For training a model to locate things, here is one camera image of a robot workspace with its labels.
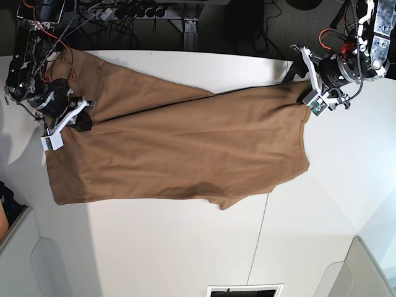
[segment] screw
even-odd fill
[[[372,62],[372,67],[374,68],[374,69],[376,69],[376,70],[378,70],[378,69],[380,69],[381,68],[381,60],[378,60],[378,59],[375,59],[373,62]]]

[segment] brown t-shirt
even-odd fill
[[[74,50],[74,63],[74,95],[97,105],[86,109],[91,131],[66,127],[64,147],[46,154],[58,204],[207,199],[226,209],[308,169],[309,109],[296,104],[305,82],[215,95],[81,51]],[[56,61],[49,76],[68,72]]]
[[[4,209],[0,202],[0,243],[4,235],[7,233],[7,230],[8,230],[8,221],[6,214],[4,213]]]

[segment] floor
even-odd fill
[[[325,0],[311,11],[299,11],[289,6],[284,0],[277,0],[282,14],[269,19],[269,38],[281,49],[286,59],[293,60],[295,53],[290,49],[292,44],[307,45],[318,53],[325,53],[317,42],[317,36],[323,28],[327,28],[341,6],[341,0]],[[273,4],[265,5],[265,17],[275,16],[279,10]],[[2,32],[4,43],[0,48],[0,56],[12,54],[14,47],[14,18],[9,10],[0,9],[0,25],[8,28]],[[90,33],[96,26],[86,24],[85,30]],[[206,53],[241,54],[246,56],[262,56],[265,58],[279,58],[279,54],[270,47],[268,53],[259,54],[254,51],[250,41],[238,43],[238,50],[233,43],[225,38],[225,9],[223,6],[206,5],[202,12],[199,25],[199,51]],[[139,38],[141,50],[182,50],[181,34],[167,20],[158,20],[156,31],[153,31],[153,21],[136,20],[134,32]],[[93,37],[93,45],[86,38],[80,37],[75,48],[83,50],[130,50],[129,39],[123,38],[114,43],[118,34],[113,30],[103,32],[99,42]]]

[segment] table surface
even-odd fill
[[[92,53],[214,93],[279,83],[290,66],[220,54]],[[0,84],[10,60],[0,58]],[[34,208],[40,234],[59,244],[76,296],[198,297],[207,285],[274,283],[286,284],[282,297],[313,296],[326,268],[345,259],[354,235],[372,229],[394,188],[395,93],[393,80],[366,82],[350,110],[311,116],[304,130],[309,171],[276,187],[268,200],[252,196],[223,212],[203,200],[57,206],[40,132],[21,108],[4,101],[0,179]]]

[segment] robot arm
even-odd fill
[[[390,33],[396,22],[395,4],[395,0],[359,0],[355,11],[352,2],[346,0],[340,12],[344,14],[349,5],[352,7],[355,28],[341,53],[331,53],[322,58],[307,47],[295,46],[299,56],[283,81],[291,82],[295,74],[302,78],[309,74],[311,91],[300,98],[300,102],[316,116],[327,108],[335,110],[338,105],[348,109],[352,99],[361,91],[364,80],[386,75]],[[353,96],[340,90],[351,82],[360,84],[358,93]]]
[[[27,1],[22,0],[18,8],[20,27],[5,86],[6,99],[24,107],[40,122],[44,130],[41,137],[44,150],[56,150],[63,146],[60,132],[66,125],[78,131],[91,130],[92,120],[84,108],[93,106],[95,102],[72,97],[67,79],[50,82],[45,74],[48,57],[57,42],[45,31],[51,32],[59,23],[66,0]],[[25,106],[26,103],[35,110],[35,114]],[[49,125],[46,117],[52,119]]]

